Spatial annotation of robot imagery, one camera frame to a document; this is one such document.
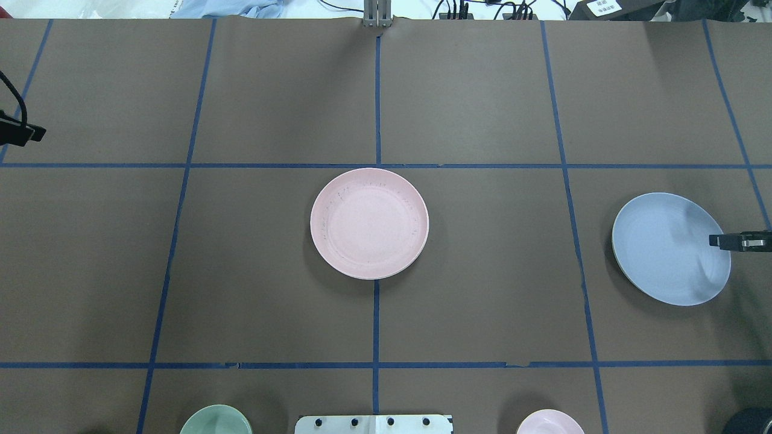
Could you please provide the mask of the clear plastic bag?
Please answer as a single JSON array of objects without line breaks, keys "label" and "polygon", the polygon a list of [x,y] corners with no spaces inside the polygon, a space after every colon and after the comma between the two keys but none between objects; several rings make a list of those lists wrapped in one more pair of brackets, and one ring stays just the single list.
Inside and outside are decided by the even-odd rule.
[{"label": "clear plastic bag", "polygon": [[80,19],[168,19],[184,1],[86,1]]}]

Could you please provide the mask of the pink plate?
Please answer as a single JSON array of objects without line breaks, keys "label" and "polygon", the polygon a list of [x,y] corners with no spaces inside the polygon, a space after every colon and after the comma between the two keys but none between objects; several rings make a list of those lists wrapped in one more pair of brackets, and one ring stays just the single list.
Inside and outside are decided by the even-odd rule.
[{"label": "pink plate", "polygon": [[358,168],[323,187],[309,215],[312,243],[338,272],[360,280],[400,274],[419,258],[430,231],[428,207],[394,171]]}]

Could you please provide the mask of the dark blue pot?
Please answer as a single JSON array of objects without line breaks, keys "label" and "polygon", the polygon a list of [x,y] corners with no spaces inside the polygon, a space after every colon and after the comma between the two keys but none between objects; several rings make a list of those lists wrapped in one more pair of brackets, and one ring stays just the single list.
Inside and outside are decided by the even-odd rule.
[{"label": "dark blue pot", "polygon": [[733,414],[721,433],[771,433],[771,407],[747,407]]}]

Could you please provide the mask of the black power strip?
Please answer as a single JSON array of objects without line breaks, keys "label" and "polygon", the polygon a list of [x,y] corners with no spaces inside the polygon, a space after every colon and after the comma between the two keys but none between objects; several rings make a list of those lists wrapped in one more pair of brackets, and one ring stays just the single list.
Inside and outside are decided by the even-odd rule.
[{"label": "black power strip", "polygon": [[439,1],[432,19],[536,21],[535,1]]}]

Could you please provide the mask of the aluminium frame post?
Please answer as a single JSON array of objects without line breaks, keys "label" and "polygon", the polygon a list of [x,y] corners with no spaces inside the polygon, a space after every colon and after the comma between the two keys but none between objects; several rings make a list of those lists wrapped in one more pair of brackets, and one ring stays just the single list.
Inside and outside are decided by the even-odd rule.
[{"label": "aluminium frame post", "polygon": [[363,2],[363,26],[388,28],[393,24],[391,0],[365,0]]}]

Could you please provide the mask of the light blue shirt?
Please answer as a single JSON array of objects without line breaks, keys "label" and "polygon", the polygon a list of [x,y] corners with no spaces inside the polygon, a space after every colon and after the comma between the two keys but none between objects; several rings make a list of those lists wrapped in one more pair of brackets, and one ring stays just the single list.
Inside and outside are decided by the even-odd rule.
[{"label": "light blue shirt", "polygon": [[242,16],[275,19],[284,11],[284,1],[181,1],[172,19],[211,19]]}]

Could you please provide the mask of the green bowl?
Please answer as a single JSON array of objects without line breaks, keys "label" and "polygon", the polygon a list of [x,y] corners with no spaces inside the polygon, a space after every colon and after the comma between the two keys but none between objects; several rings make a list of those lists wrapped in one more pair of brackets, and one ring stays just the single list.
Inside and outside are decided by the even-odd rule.
[{"label": "green bowl", "polygon": [[213,404],[191,415],[179,433],[253,433],[253,428],[235,407]]}]

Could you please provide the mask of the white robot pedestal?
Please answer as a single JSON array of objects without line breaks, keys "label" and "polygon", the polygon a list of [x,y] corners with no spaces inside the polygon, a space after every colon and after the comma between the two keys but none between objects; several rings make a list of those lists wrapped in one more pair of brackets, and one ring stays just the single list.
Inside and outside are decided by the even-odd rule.
[{"label": "white robot pedestal", "polygon": [[309,415],[295,433],[453,433],[451,415]]}]

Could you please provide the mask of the blue plate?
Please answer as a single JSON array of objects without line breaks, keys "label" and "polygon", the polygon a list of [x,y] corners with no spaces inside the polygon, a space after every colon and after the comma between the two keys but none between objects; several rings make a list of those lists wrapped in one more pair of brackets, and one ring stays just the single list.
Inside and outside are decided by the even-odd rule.
[{"label": "blue plate", "polygon": [[621,272],[643,294],[676,307],[717,297],[730,280],[731,254],[709,244],[724,231],[704,208],[668,192],[650,192],[621,207],[612,250]]}]

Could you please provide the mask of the small black box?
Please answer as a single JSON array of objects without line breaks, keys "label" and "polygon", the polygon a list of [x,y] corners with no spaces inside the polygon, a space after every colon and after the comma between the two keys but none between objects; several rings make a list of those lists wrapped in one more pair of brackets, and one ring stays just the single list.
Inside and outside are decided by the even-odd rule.
[{"label": "small black box", "polygon": [[676,1],[584,1],[578,2],[569,21],[668,21]]}]

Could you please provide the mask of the pink bowl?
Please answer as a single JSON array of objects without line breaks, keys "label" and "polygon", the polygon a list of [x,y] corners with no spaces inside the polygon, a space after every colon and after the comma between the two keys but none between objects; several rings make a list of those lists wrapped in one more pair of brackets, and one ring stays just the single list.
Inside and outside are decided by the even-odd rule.
[{"label": "pink bowl", "polygon": [[584,433],[570,415],[556,409],[541,409],[530,413],[519,423],[516,433]]}]

